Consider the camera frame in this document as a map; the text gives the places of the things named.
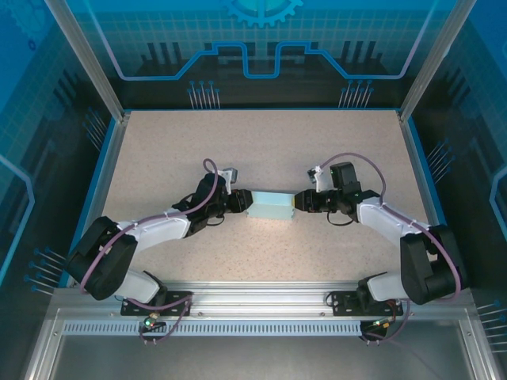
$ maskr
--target robotic arm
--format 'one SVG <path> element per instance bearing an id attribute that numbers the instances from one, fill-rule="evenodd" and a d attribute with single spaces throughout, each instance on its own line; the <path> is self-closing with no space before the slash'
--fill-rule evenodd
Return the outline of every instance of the robotic arm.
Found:
<path id="1" fill-rule="evenodd" d="M 417 222 L 388 206 L 379 194 L 363 191 L 350 162 L 332 165 L 330 171 L 334 189 L 325 191 L 320 167 L 308 172 L 316 189 L 297 194 L 295 208 L 311 213 L 340 211 L 354 222 L 376 230 L 400 251 L 401 272 L 380 273 L 359 282 L 357 298 L 363 310 L 377 302 L 399 298 L 421 305 L 454 293 L 457 283 L 460 289 L 468 286 L 456 240 L 447 226 Z M 436 260 L 430 261 L 428 253 L 436 255 Z"/>
<path id="2" fill-rule="evenodd" d="M 186 215 L 182 211 L 196 208 L 210 196 L 214 173 L 204 176 L 195 193 L 174 204 L 162 215 L 145 218 L 139 225 L 134 223 L 133 228 L 129 229 L 132 225 L 129 221 L 116 223 L 107 217 L 98 218 L 71 252 L 66 270 L 81 283 L 108 241 L 120 231 L 127 230 L 92 269 L 85 289 L 96 300 L 119 295 L 146 304 L 163 304 L 165 287 L 149 273 L 129 269 L 133 256 L 164 241 L 188 238 L 205 228 L 209 219 L 222 219 L 225 213 L 246 210 L 253 202 L 252 193 L 249 190 L 231 189 L 237 175 L 236 169 L 218 170 L 217 185 L 209 200 Z"/>

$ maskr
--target perforated metal rail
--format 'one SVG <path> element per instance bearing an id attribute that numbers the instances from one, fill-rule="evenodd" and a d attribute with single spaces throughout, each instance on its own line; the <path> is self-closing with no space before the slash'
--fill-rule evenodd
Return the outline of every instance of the perforated metal rail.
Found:
<path id="1" fill-rule="evenodd" d="M 164 335 L 174 321 L 147 334 Z M 66 321 L 63 335 L 136 336 L 141 321 Z M 183 321 L 175 336 L 359 336 L 359 321 Z"/>

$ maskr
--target light blue block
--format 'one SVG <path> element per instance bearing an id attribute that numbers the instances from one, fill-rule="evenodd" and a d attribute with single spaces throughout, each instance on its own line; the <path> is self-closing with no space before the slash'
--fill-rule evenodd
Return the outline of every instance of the light blue block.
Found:
<path id="1" fill-rule="evenodd" d="M 294 215 L 294 194 L 252 192 L 253 203 L 247 210 L 251 218 L 291 220 Z"/>

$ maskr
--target beige speckled tabletop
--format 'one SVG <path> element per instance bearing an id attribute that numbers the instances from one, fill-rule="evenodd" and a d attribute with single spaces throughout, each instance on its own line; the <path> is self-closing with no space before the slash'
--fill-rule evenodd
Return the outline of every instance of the beige speckled tabletop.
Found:
<path id="1" fill-rule="evenodd" d="M 164 211 L 196 189 L 204 158 L 238 169 L 236 188 L 299 192 L 312 187 L 309 168 L 345 151 L 376 162 L 387 202 L 426 221 L 394 111 L 133 112 L 104 215 L 120 221 Z M 363 189 L 379 192 L 374 170 L 349 161 Z M 374 230 L 334 227 L 325 214 L 296 211 L 291 221 L 241 214 L 145 250 L 133 268 L 164 280 L 347 280 L 399 268 L 399 252 Z"/>

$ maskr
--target gear logo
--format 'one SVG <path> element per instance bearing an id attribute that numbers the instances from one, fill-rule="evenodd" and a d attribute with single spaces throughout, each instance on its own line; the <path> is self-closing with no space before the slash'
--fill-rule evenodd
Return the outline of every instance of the gear logo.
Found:
<path id="1" fill-rule="evenodd" d="M 277 22 L 285 22 L 287 15 L 293 16 L 295 8 L 302 6 L 301 0 L 223 0 L 229 9 L 229 16 L 236 16 L 238 22 L 246 21 L 248 26 L 266 24 L 275 26 Z"/>
<path id="2" fill-rule="evenodd" d="M 0 0 L 0 9 L 10 11 L 16 25 L 31 40 L 36 40 L 46 25 L 43 0 Z"/>

